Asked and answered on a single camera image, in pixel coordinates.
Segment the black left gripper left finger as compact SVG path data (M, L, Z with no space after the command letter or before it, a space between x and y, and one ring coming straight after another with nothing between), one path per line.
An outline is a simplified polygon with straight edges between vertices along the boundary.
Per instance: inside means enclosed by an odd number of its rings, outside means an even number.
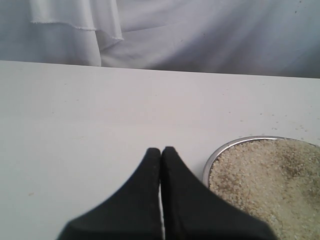
M142 161L106 201L69 221L60 240L161 240L161 152L148 148Z

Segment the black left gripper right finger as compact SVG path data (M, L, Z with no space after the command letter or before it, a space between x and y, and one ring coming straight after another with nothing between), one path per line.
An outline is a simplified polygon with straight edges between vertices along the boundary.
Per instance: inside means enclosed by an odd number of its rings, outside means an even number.
M167 240L276 239L267 223L205 187L172 146L161 154L161 201Z

